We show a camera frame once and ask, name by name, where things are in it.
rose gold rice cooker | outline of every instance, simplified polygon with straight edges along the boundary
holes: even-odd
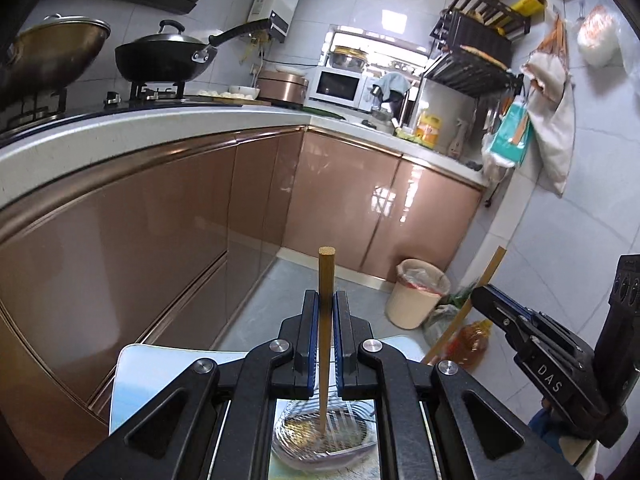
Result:
[[[299,75],[263,70],[258,77],[260,99],[277,105],[300,105],[305,103],[309,81]]]

white countertop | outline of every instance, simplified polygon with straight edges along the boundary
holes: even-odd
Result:
[[[310,125],[381,146],[485,186],[482,174],[427,148],[360,124],[263,106],[137,110],[54,126],[0,149],[0,207],[108,158],[172,140],[272,126]]]

black pan handle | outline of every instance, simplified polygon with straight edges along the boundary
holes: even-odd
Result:
[[[257,32],[258,30],[269,30],[271,28],[271,23],[271,18],[264,18],[263,20],[256,20],[254,22],[238,25],[237,27],[230,28],[228,31],[217,36],[209,36],[209,44],[211,46],[219,46],[226,41],[237,38],[238,36],[244,36],[251,32]]]
[[[175,27],[178,30],[178,34],[182,34],[184,32],[184,25],[182,23],[176,22],[175,20],[162,20],[160,22],[160,30],[158,30],[158,34],[160,34],[167,25]]]

plastic oil jug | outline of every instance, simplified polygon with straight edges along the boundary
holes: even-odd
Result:
[[[463,326],[447,348],[447,359],[465,370],[473,370],[480,363],[489,346],[491,325],[488,319]]]
[[[423,110],[415,127],[415,136],[420,139],[421,144],[433,149],[438,142],[441,126],[442,120],[438,116]]]

trash can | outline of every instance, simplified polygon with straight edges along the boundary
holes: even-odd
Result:
[[[386,302],[386,316],[397,327],[418,328],[449,293],[451,283],[438,267],[422,260],[404,260],[396,269],[398,279]]]

